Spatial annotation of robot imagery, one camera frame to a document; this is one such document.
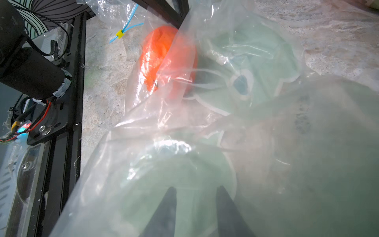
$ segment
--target fabric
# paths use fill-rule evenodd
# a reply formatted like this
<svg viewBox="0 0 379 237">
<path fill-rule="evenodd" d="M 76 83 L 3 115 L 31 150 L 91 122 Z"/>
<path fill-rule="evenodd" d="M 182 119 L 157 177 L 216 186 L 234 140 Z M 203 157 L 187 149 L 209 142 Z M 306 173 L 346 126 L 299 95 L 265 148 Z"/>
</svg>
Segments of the fabric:
<svg viewBox="0 0 379 237">
<path fill-rule="evenodd" d="M 88 11 L 90 16 L 95 14 L 87 5 L 79 5 L 76 0 L 8 0 L 12 5 L 32 10 L 59 23 L 64 23 L 75 16 Z M 33 13 L 18 10 L 25 21 L 25 28 L 30 38 L 35 38 L 55 27 L 53 22 Z"/>
</svg>

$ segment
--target screw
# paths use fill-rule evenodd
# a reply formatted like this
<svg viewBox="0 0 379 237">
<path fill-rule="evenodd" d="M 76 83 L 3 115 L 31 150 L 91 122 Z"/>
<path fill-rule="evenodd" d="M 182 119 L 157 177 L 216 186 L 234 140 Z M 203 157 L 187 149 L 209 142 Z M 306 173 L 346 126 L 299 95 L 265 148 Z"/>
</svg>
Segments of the screw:
<svg viewBox="0 0 379 237">
<path fill-rule="evenodd" d="M 30 162 L 26 162 L 25 164 L 22 165 L 23 170 L 27 170 L 30 167 Z"/>
<path fill-rule="evenodd" d="M 42 134 L 42 136 L 45 136 L 51 131 L 51 126 L 42 125 L 39 127 L 38 131 Z"/>
<path fill-rule="evenodd" d="M 45 130 L 45 128 L 46 128 L 46 126 L 45 126 L 45 125 L 42 125 L 42 126 L 39 128 L 38 131 L 43 132 L 43 130 Z"/>
</svg>

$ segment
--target black wire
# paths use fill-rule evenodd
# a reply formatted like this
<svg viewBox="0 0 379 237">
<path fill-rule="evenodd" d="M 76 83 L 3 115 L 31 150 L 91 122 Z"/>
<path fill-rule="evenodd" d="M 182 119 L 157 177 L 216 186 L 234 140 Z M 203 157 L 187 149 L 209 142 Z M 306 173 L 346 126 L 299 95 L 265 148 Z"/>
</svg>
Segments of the black wire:
<svg viewBox="0 0 379 237">
<path fill-rule="evenodd" d="M 27 133 L 27 132 L 29 132 L 29 130 L 31 130 L 31 129 L 34 127 L 34 125 L 36 125 L 37 122 L 43 117 L 43 115 L 45 114 L 45 112 L 46 112 L 46 110 L 47 110 L 47 107 L 48 107 L 48 103 L 46 103 L 45 108 L 41 111 L 41 113 L 40 113 L 40 114 L 38 115 L 38 117 L 34 120 L 34 122 L 29 126 L 28 129 L 26 129 L 26 130 L 23 131 L 23 132 L 20 132 L 20 133 L 14 133 L 14 134 L 15 134 L 15 135 L 20 135 L 20 134 L 22 134 L 22 133 Z"/>
<path fill-rule="evenodd" d="M 25 27 L 25 30 L 26 30 L 26 34 L 29 35 L 30 32 L 29 32 L 29 30 L 27 29 L 27 27 Z"/>
<path fill-rule="evenodd" d="M 51 47 L 54 48 L 54 61 L 58 61 L 58 42 L 56 42 L 55 40 L 52 40 L 51 42 Z"/>
<path fill-rule="evenodd" d="M 15 120 L 15 118 L 14 118 L 14 116 L 15 116 L 15 113 L 14 113 L 15 109 L 17 108 L 17 104 L 20 102 L 22 96 L 23 96 L 23 93 L 21 93 L 19 99 L 16 101 L 16 104 L 14 104 L 14 106 L 13 106 L 13 109 L 12 109 L 12 118 L 13 118 L 13 120 Z"/>
<path fill-rule="evenodd" d="M 27 96 L 27 97 L 25 97 L 25 98 L 23 98 L 23 99 L 21 100 L 21 102 L 20 102 L 20 104 L 19 104 L 19 107 L 20 107 L 20 111 L 21 111 L 21 113 L 22 113 L 22 111 L 23 111 L 24 103 L 25 103 L 28 99 L 31 99 L 31 97 L 30 97 L 30 96 Z"/>
<path fill-rule="evenodd" d="M 18 118 L 16 119 L 16 121 L 23 122 L 24 119 L 33 112 L 33 110 L 36 108 L 36 106 L 37 106 L 37 103 L 34 104 L 34 105 L 32 105 L 25 112 L 23 112 L 20 116 L 18 116 Z"/>
<path fill-rule="evenodd" d="M 67 34 L 68 42 L 67 42 L 67 44 L 66 44 L 66 47 L 65 47 L 64 50 L 63 50 L 62 55 L 58 58 L 58 59 L 61 59 L 61 58 L 63 57 L 63 55 L 67 52 L 67 47 L 68 47 L 69 45 L 71 45 L 70 34 L 67 32 L 67 30 L 66 30 L 63 26 L 61 26 L 58 22 L 56 22 L 55 20 L 52 20 L 52 19 L 50 19 L 50 18 L 48 18 L 48 17 L 46 17 L 46 16 L 44 16 L 44 15 L 42 15 L 42 14 L 36 13 L 36 12 L 34 12 L 34 11 L 32 11 L 32 10 L 29 10 L 29 9 L 27 9 L 27 8 L 21 8 L 21 7 L 19 7 L 19 6 L 14 6 L 14 7 L 15 7 L 16 9 L 23 10 L 23 11 L 27 11 L 27 12 L 33 13 L 33 14 L 35 14 L 35 15 L 37 15 L 37 16 L 43 17 L 43 18 L 45 18 L 46 20 L 51 21 L 51 22 L 53 22 L 55 25 L 57 25 L 57 26 L 59 26 L 60 28 L 62 28 L 62 30 L 64 30 L 64 32 Z"/>
<path fill-rule="evenodd" d="M 30 37 L 28 37 L 28 38 L 26 39 L 26 41 L 30 44 L 30 46 L 31 46 L 34 50 L 36 50 L 36 51 L 37 51 L 39 54 L 41 54 L 42 56 L 51 56 L 51 55 L 55 54 L 55 53 L 56 53 L 56 50 L 58 49 L 58 48 L 55 48 L 55 44 L 57 44 L 57 42 L 56 42 L 55 40 L 51 40 L 51 41 L 50 41 L 50 53 L 45 53 L 45 52 L 43 52 L 41 49 L 39 49 L 39 48 L 37 47 L 37 45 L 34 44 L 33 40 L 32 40 Z"/>
</svg>

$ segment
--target blue tube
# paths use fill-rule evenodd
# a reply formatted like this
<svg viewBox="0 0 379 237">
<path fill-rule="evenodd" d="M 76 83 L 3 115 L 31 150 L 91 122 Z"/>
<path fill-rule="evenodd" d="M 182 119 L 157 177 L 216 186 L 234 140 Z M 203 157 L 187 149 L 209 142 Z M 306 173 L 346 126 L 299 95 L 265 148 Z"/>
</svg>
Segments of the blue tube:
<svg viewBox="0 0 379 237">
<path fill-rule="evenodd" d="M 136 10 L 137 10 L 137 7 L 138 7 L 138 4 L 136 4 L 136 6 L 133 8 L 133 11 L 132 11 L 132 14 L 130 15 L 129 17 L 129 20 L 128 22 L 126 23 L 125 27 L 122 29 L 122 32 L 125 33 L 125 29 L 126 27 L 129 25 L 130 21 L 132 20 L 133 16 L 134 16 L 134 13 L 136 13 Z"/>
<path fill-rule="evenodd" d="M 143 25 L 143 23 L 139 23 L 137 25 L 130 26 L 130 27 L 126 28 L 125 32 L 128 31 L 128 30 L 130 30 L 130 29 L 132 29 L 132 28 L 134 28 L 134 27 L 136 27 L 136 26 L 139 26 L 139 25 Z"/>
<path fill-rule="evenodd" d="M 125 29 L 125 31 L 124 31 L 123 33 L 125 33 L 126 31 L 128 31 L 128 30 L 130 30 L 130 29 L 132 29 L 132 28 L 134 28 L 134 27 L 136 27 L 136 26 L 140 26 L 140 25 L 143 25 L 143 23 L 139 23 L 139 24 L 137 24 L 137 25 L 133 25 L 133 26 L 131 26 L 131 27 L 128 27 L 128 28 Z M 115 41 L 116 39 L 118 39 L 118 36 L 116 36 L 116 37 L 114 37 L 113 39 L 111 39 L 111 40 L 109 41 L 109 43 L 112 43 L 112 42 Z"/>
<path fill-rule="evenodd" d="M 137 24 L 137 25 L 134 25 L 134 26 L 131 26 L 131 27 L 129 27 L 129 28 L 126 28 L 126 27 L 129 25 L 130 21 L 132 20 L 132 18 L 133 18 L 133 16 L 134 16 L 134 13 L 136 13 L 137 7 L 138 7 L 138 4 L 136 4 L 136 6 L 133 8 L 132 14 L 130 15 L 130 18 L 129 18 L 128 22 L 126 23 L 125 27 L 122 29 L 122 32 L 123 32 L 123 33 L 125 33 L 127 30 L 129 30 L 129 29 L 131 29 L 131 28 L 133 28 L 133 27 L 136 27 L 136 26 L 139 26 L 139 25 L 143 25 L 143 23 L 139 23 L 139 24 Z M 112 43 L 112 42 L 115 41 L 116 39 L 118 39 L 118 36 L 116 36 L 116 37 L 114 37 L 113 39 L 111 39 L 111 40 L 109 41 L 109 43 Z"/>
</svg>

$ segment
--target concrete floor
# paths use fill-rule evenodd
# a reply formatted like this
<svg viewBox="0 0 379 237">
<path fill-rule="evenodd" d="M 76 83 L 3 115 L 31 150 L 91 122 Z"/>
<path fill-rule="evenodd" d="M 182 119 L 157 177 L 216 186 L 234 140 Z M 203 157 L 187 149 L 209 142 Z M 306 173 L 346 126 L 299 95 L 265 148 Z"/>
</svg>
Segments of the concrete floor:
<svg viewBox="0 0 379 237">
<path fill-rule="evenodd" d="M 318 74 L 337 74 L 379 91 L 379 15 L 343 0 L 256 0 L 267 18 L 304 47 L 305 63 Z M 141 27 L 109 44 L 110 30 L 87 21 L 81 169 L 101 137 L 124 112 L 128 76 L 139 57 Z"/>
</svg>

